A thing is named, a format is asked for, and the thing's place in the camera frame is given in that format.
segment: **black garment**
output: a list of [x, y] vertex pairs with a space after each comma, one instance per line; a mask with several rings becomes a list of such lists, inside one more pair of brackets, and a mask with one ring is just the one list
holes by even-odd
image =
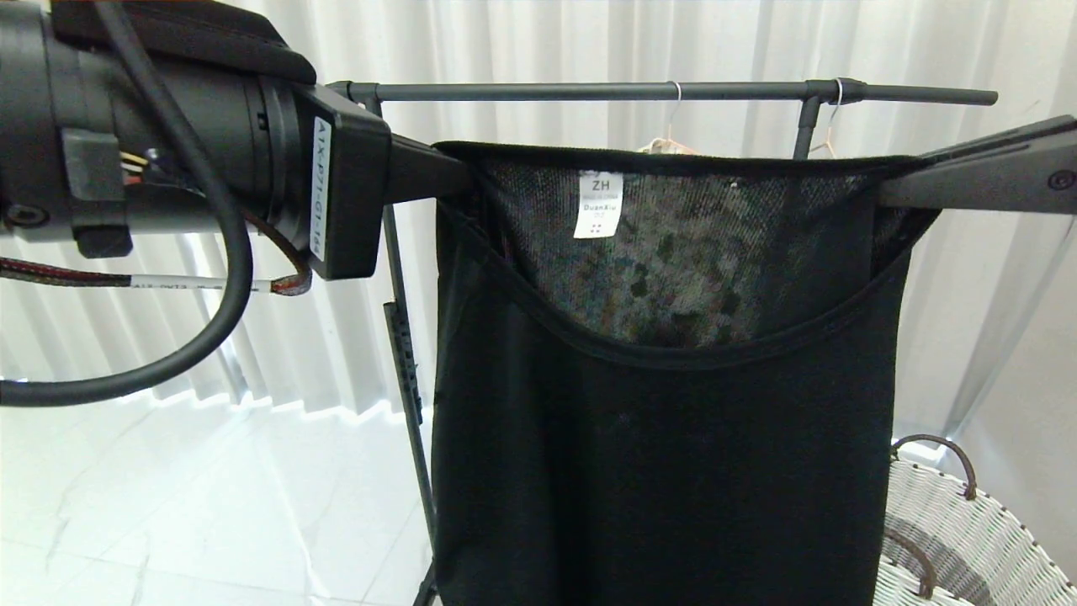
[[[446, 606], [870, 604], [911, 158], [442, 143], [433, 479]], [[579, 170], [624, 174], [575, 239]]]

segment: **gray stripe on basket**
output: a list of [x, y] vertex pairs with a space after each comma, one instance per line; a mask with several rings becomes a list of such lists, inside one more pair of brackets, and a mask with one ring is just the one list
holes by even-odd
[[[938, 537], [891, 513], [886, 515], [886, 529], [907, 537], [927, 554], [927, 559], [935, 567], [938, 587], [976, 606], [998, 606], [992, 598], [991, 588], [983, 577]], [[915, 558], [891, 541], [883, 541], [882, 553], [907, 570], [920, 569]]]

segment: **curtain fold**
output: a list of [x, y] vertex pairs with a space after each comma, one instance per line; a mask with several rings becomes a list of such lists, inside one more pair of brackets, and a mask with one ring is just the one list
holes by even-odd
[[[265, 14], [316, 65], [320, 81], [614, 82], [856, 77], [872, 84], [995, 88], [993, 108], [865, 101], [842, 107], [842, 156], [922, 153], [1060, 113], [1073, 95], [1075, 4], [1068, 0], [239, 0]], [[787, 157], [795, 102], [387, 102], [394, 131], [635, 149], [672, 128], [702, 153]], [[816, 143], [825, 137], [824, 108]], [[436, 267], [433, 202], [397, 207], [421, 394], [433, 395]], [[948, 211], [920, 244], [903, 308], [897, 425], [952, 431], [1022, 330], [1035, 286], [1069, 217]], [[256, 273], [289, 271], [255, 238]], [[0, 241], [3, 254], [80, 268], [218, 274], [214, 235], [136, 238], [127, 258], [86, 260], [70, 243]], [[362, 412], [400, 395], [382, 305], [382, 250], [368, 280], [316, 280], [306, 296], [252, 296], [227, 348], [154, 391], [167, 398], [302, 400]], [[66, 290], [0, 282], [0, 375], [79, 379], [145, 364], [193, 337], [215, 293]]]

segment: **clothes hanger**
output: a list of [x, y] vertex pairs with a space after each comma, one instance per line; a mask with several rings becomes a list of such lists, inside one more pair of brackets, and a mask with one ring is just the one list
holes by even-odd
[[826, 121], [826, 140], [808, 150], [808, 153], [826, 147], [826, 151], [830, 152], [830, 157], [838, 159], [838, 152], [835, 151], [834, 142], [830, 140], [830, 137], [834, 135], [834, 117], [838, 115], [838, 110], [841, 109], [841, 99], [844, 97], [845, 90], [842, 87], [840, 77], [835, 77], [834, 81], [838, 83], [838, 103], [834, 105], [834, 110], [830, 111], [830, 119]]
[[641, 153], [685, 153], [685, 154], [698, 154], [696, 150], [682, 145], [681, 143], [673, 140], [673, 116], [676, 115], [676, 110], [681, 109], [681, 101], [684, 100], [684, 94], [681, 90], [681, 83], [670, 81], [670, 84], [676, 86], [676, 104], [673, 105], [673, 111], [670, 112], [669, 123], [666, 125], [666, 137], [658, 137], [652, 139], [649, 143], [642, 146], [635, 151]]

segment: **yellow wire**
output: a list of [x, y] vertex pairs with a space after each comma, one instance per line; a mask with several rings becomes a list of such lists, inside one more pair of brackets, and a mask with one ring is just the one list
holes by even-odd
[[129, 160], [129, 161], [134, 161], [136, 164], [141, 164], [142, 166], [145, 166], [146, 164], [150, 164], [150, 160], [148, 160], [146, 158], [144, 158], [144, 157], [142, 157], [140, 155], [135, 155], [132, 153], [120, 152], [120, 157], [122, 157], [122, 158], [124, 158], [126, 160]]

